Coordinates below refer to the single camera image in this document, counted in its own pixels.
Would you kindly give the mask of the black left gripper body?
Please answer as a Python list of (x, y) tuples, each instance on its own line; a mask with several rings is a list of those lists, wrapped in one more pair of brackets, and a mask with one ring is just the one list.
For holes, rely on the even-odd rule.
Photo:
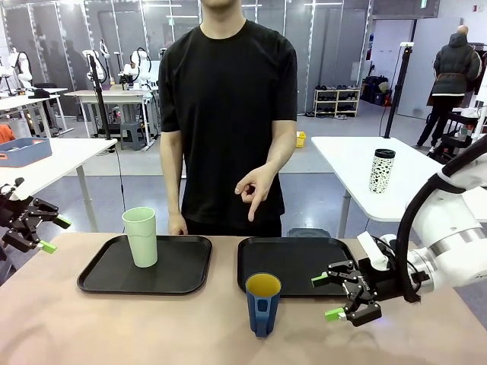
[(19, 222), (18, 219), (24, 215), (29, 204), (29, 195), (19, 198), (15, 192), (0, 192), (0, 228), (5, 228), (5, 232), (0, 233), (2, 240), (5, 239), (5, 234), (9, 230), (18, 233), (25, 240), (30, 239), (24, 224), (16, 226)]

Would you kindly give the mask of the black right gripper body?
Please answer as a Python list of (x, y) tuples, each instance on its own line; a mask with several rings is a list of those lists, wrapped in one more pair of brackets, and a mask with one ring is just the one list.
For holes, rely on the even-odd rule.
[(369, 258), (360, 259), (358, 267), (371, 291), (375, 292), (376, 300), (384, 301), (403, 295), (394, 259), (388, 261), (385, 271), (374, 268)]

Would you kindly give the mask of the person's right forearm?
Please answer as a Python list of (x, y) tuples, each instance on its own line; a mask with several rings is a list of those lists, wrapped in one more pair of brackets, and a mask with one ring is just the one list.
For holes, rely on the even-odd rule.
[(170, 216), (180, 215), (180, 182), (182, 165), (164, 163), (162, 166), (163, 178), (167, 194), (167, 210)]

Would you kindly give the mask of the person's left forearm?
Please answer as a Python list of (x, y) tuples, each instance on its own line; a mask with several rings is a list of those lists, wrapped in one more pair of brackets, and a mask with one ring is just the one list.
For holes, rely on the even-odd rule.
[(273, 179), (274, 176), (289, 161), (295, 150), (295, 142), (275, 140), (269, 149), (266, 163), (260, 167), (259, 174), (267, 179)]

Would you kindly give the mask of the person's left hand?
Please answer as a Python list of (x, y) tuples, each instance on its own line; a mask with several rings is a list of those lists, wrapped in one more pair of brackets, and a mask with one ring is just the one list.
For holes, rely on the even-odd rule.
[(250, 204), (248, 221), (253, 222), (255, 213), (269, 194), (276, 171), (270, 163), (251, 170), (235, 187), (234, 193), (239, 195), (244, 203)]

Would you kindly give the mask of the black plastic serving tray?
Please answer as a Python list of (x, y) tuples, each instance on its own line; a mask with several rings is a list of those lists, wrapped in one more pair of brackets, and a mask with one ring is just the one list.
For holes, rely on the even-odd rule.
[(343, 242), (329, 237), (252, 237), (242, 240), (237, 250), (237, 283), (241, 290), (249, 276), (269, 273), (282, 284), (283, 298), (343, 297), (338, 284), (314, 288), (311, 279), (335, 262), (352, 260)]
[(126, 235), (106, 241), (77, 280), (91, 294), (183, 296), (206, 281), (212, 243), (202, 236), (158, 236), (158, 260), (135, 265)]

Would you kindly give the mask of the white table with blue bin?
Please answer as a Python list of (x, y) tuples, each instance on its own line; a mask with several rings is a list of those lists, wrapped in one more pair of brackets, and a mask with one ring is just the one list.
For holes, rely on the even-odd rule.
[(11, 185), (15, 179), (21, 177), (24, 181), (18, 188), (20, 196), (34, 195), (74, 170), (78, 176), (91, 231), (97, 233), (97, 219), (88, 190), (84, 164), (99, 153), (114, 147), (116, 140), (52, 138), (50, 144), (52, 155), (49, 157), (25, 167), (0, 167), (0, 186), (6, 183)]

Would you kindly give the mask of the blue cup yellow inside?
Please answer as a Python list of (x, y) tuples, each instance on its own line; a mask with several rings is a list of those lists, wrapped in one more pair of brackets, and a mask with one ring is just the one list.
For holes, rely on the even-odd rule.
[(245, 291), (250, 329), (257, 338), (266, 338), (274, 329), (282, 284), (269, 273), (248, 277)]

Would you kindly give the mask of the white black-spotted tumbler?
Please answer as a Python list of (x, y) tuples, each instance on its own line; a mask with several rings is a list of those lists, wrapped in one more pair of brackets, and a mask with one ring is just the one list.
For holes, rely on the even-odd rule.
[(370, 192), (381, 194), (385, 192), (393, 167), (396, 152), (390, 149), (376, 149), (369, 179)]

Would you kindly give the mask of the white table with tumbler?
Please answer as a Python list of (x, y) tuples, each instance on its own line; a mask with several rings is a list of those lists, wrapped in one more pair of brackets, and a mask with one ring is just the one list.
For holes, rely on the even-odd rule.
[[(345, 189), (336, 234), (340, 239), (345, 236), (351, 200), (373, 221), (398, 223), (414, 195), (442, 168), (438, 162), (396, 138), (322, 136), (313, 137), (312, 142)], [(396, 152), (388, 186), (380, 194), (369, 190), (377, 149)]]

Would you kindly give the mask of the black tripod pole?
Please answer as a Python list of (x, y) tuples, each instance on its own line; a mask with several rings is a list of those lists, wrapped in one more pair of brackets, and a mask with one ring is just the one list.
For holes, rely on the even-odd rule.
[(100, 112), (99, 115), (102, 122), (103, 131), (106, 136), (106, 140), (110, 140), (111, 135), (102, 91), (102, 83), (106, 80), (107, 73), (104, 67), (99, 63), (98, 56), (94, 50), (88, 50), (85, 57), (87, 58), (91, 70), (90, 78), (94, 85), (94, 92), (97, 98), (97, 106)]

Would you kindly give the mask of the wooden shoe rack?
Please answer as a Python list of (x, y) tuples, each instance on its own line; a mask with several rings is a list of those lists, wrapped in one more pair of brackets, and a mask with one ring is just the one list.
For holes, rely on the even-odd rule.
[(357, 86), (318, 85), (314, 90), (313, 115), (346, 119), (358, 114), (360, 90)]

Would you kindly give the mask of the black utility cart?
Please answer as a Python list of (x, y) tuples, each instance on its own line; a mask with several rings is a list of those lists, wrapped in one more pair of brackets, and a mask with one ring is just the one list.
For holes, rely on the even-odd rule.
[(472, 144), (472, 134), (478, 122), (478, 114), (473, 112), (452, 112), (448, 114), (447, 121), (450, 123), (441, 136), (441, 143), (436, 152), (454, 156), (461, 149)]

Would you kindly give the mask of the black pole with white box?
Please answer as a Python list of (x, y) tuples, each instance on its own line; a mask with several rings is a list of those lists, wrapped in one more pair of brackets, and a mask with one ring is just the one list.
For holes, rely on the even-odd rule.
[(392, 104), (390, 107), (389, 116), (387, 119), (387, 124), (386, 124), (385, 132), (384, 132), (384, 138), (390, 138), (390, 131), (392, 129), (393, 118), (395, 116), (396, 109), (399, 106), (399, 101), (400, 101), (401, 94), (403, 91), (403, 84), (404, 84), (404, 81), (406, 78), (406, 72), (407, 72), (407, 68), (409, 65), (410, 56), (412, 54), (413, 46), (414, 46), (414, 42), (402, 42), (400, 44), (400, 48), (403, 51), (402, 62), (401, 62), (401, 67), (399, 69), (399, 76), (397, 78), (396, 86), (395, 86), (394, 92), (393, 92), (393, 99), (392, 99)]

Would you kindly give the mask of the person in black t-shirt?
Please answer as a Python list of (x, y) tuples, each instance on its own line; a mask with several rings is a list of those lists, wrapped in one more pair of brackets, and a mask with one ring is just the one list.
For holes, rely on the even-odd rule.
[(248, 221), (236, 185), (273, 141), (296, 144), (298, 61), (279, 32), (246, 19), (241, 0), (201, 0), (202, 23), (161, 60), (161, 168), (182, 165), (187, 235), (278, 237), (285, 203), (275, 176)]

